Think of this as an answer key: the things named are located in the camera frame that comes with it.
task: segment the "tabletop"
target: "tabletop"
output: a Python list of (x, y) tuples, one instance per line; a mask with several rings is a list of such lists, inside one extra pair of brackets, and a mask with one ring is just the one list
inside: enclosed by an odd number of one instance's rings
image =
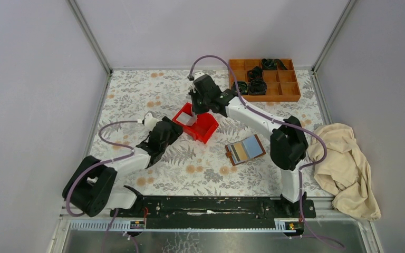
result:
[[(203, 70), (221, 90), (228, 88), (227, 70)], [(158, 118), (172, 119), (190, 101), (187, 94), (192, 83), (188, 70), (117, 70), (113, 72), (107, 97), (90, 154), (98, 159), (114, 158), (128, 149), (108, 145), (100, 140), (97, 131), (102, 126), (121, 120), (143, 118), (153, 112)], [(284, 118), (293, 115), (302, 126), (314, 130), (322, 124), (322, 117), (308, 70), (297, 70), (301, 98), (298, 102), (254, 102), (257, 107)], [(214, 114), (219, 123), (207, 144), (194, 141), (183, 133), (169, 146), (162, 159), (152, 167), (119, 178), (116, 188), (129, 185), (144, 195), (197, 196), (279, 196), (281, 173), (269, 155), (232, 166), (226, 157), (225, 145), (257, 134), (241, 122)], [(107, 129), (104, 136), (117, 143), (137, 145), (148, 135), (148, 130), (137, 123), (122, 124)], [(269, 141), (258, 134), (266, 152)], [(313, 178), (313, 168), (303, 171), (303, 185), (309, 197), (330, 197)]]

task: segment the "red container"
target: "red container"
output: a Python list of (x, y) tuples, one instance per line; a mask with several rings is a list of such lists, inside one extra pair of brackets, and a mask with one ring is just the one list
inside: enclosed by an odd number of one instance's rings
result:
[(212, 134), (219, 126), (218, 122), (215, 120), (212, 114), (208, 112), (198, 115), (196, 122), (191, 126), (181, 124), (176, 120), (181, 115), (181, 113), (192, 115), (191, 104), (186, 103), (184, 107), (175, 115), (175, 117), (173, 118), (173, 122), (182, 126), (184, 132), (193, 137), (194, 140), (201, 141), (204, 144), (207, 143), (207, 141), (210, 139)]

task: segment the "gray wall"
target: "gray wall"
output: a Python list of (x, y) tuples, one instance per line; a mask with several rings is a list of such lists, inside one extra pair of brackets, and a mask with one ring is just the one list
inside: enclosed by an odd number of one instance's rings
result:
[[(111, 66), (290, 57), (311, 66), (348, 0), (78, 0)], [(222, 66), (206, 59), (201, 66)]]
[(405, 1), (359, 1), (319, 77), (372, 167), (383, 248), (405, 252)]
[(105, 73), (66, 1), (0, 1), (0, 252), (45, 252)]

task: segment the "beige cloth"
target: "beige cloth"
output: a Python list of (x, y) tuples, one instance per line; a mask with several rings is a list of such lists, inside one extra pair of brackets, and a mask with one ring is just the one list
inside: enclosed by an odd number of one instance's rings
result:
[[(314, 179), (322, 189), (336, 195), (337, 210), (358, 219), (377, 220), (381, 211), (371, 188), (370, 165), (359, 149), (348, 125), (323, 125), (314, 131), (327, 146), (326, 159), (317, 164)], [(311, 139), (308, 155), (319, 160), (324, 151), (316, 138)]]

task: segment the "wooden tray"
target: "wooden tray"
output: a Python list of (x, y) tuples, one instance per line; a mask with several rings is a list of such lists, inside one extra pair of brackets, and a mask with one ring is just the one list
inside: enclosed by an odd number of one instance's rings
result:
[[(297, 102), (300, 89), (297, 83), (291, 59), (280, 59), (288, 70), (282, 70), (277, 65), (277, 70), (263, 70), (263, 80), (268, 89), (265, 95), (244, 95), (249, 102)], [(247, 82), (247, 71), (255, 66), (262, 67), (262, 59), (231, 59), (229, 65), (237, 76), (238, 81)], [(234, 77), (229, 72), (230, 88), (235, 86)]]

